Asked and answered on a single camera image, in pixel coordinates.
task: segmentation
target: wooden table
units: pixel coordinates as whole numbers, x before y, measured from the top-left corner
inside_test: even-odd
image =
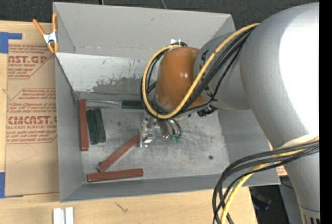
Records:
[[[0,21],[0,32],[22,32],[29,37],[31,22]],[[8,55],[0,54],[0,172],[4,171],[6,120],[6,74]],[[81,223],[211,223],[212,191],[147,195],[60,203],[58,193],[0,199],[1,223],[52,223],[52,209],[74,208],[75,224]],[[230,214],[234,223],[256,224],[248,188],[241,188]]]

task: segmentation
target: dark green block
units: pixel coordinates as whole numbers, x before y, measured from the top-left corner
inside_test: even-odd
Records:
[[[122,101],[123,109],[144,109],[142,101]]]
[[[98,130],[94,115],[95,115],[94,110],[87,110],[88,128],[89,128],[90,142],[92,145],[98,143]]]
[[[98,141],[105,142],[106,135],[105,135],[105,129],[104,129],[104,122],[103,122],[103,118],[102,118],[102,112],[100,111],[99,108],[94,109],[94,117],[95,117],[95,122],[97,125]]]

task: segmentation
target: blue tape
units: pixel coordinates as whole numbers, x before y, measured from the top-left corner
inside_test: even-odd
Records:
[[[0,172],[0,199],[5,198],[5,173]]]
[[[22,39],[22,33],[0,32],[0,53],[8,53],[10,39]]]

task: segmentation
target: yellow cable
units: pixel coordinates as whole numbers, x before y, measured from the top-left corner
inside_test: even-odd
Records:
[[[190,86],[187,94],[184,96],[183,100],[181,101],[181,103],[169,114],[166,115],[161,115],[159,113],[157,113],[155,110],[152,109],[152,107],[149,104],[149,101],[147,99],[146,96],[146,91],[145,91],[145,83],[146,83],[146,76],[148,73],[148,70],[150,68],[150,65],[152,64],[153,60],[155,59],[155,57],[157,55],[159,55],[161,52],[174,48],[173,46],[166,46],[164,48],[162,48],[161,50],[159,50],[157,53],[154,54],[154,56],[149,60],[145,70],[144,70],[144,74],[143,74],[143,79],[142,79],[142,95],[143,95],[143,101],[144,104],[146,106],[146,108],[148,109],[148,111],[155,117],[159,118],[159,119],[169,119],[172,118],[174,115],[176,115],[181,109],[182,107],[185,105],[185,103],[189,100],[191,94],[193,93],[196,85],[198,84],[198,82],[200,81],[200,79],[202,78],[203,74],[205,73],[207,67],[209,66],[209,64],[212,62],[212,60],[215,58],[216,54],[222,50],[231,40],[233,40],[235,37],[237,37],[239,34],[248,31],[249,29],[251,29],[252,27],[257,26],[259,23],[255,23],[255,24],[251,24],[249,26],[243,27],[242,29],[234,32],[232,35],[230,35],[226,40],[224,40],[216,49],[215,51],[209,56],[208,60],[205,62],[205,64],[203,65],[203,68],[199,71],[197,77],[195,78],[195,80],[193,81],[192,85]]]
[[[310,142],[315,142],[315,141],[319,141],[320,137],[316,137],[315,139],[313,140],[310,140],[308,141],[307,143],[310,143]],[[277,158],[277,157],[282,157],[282,156],[290,156],[290,155],[293,155],[293,154],[296,154],[298,152],[302,151],[302,149],[299,149],[299,150],[294,150],[294,151],[290,151],[290,152],[285,152],[285,153],[281,153],[281,154],[278,154],[278,155],[274,155],[273,157],[274,158]],[[267,165],[269,165],[270,163],[265,163],[265,164],[260,164],[260,165],[257,165],[257,166],[254,166],[252,169],[249,170],[250,171],[255,171],[255,170],[258,170],[262,167],[265,167]],[[237,192],[239,191],[239,189],[241,188],[241,186],[253,175],[254,173],[251,173],[251,174],[248,174],[244,177],[242,177],[238,183],[234,186],[234,188],[232,189],[231,193],[229,194],[228,198],[227,198],[227,201],[225,203],[225,206],[224,206],[224,209],[223,209],[223,213],[220,217],[220,221],[222,224],[225,224],[226,223],[226,217],[227,217],[227,214],[228,214],[228,211],[229,211],[229,207],[231,205],[231,203],[233,202],[233,199],[235,197],[235,195],[237,194]]]

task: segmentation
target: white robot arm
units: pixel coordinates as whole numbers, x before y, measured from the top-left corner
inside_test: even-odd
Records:
[[[239,37],[234,46],[240,47],[233,52],[224,48],[217,53],[228,36],[213,38],[199,51],[183,47],[166,53],[154,97],[160,111],[150,113],[168,119],[166,116],[177,111],[192,80],[208,64],[207,59],[215,55],[218,61],[217,57],[224,55],[227,61],[218,70],[217,62],[206,68],[200,83],[212,77],[204,89],[196,89],[199,97],[188,99],[194,104],[192,110],[206,106],[206,102],[213,109],[251,109],[274,149],[318,137],[319,3],[281,11]],[[320,223],[319,152],[285,168],[303,223]]]

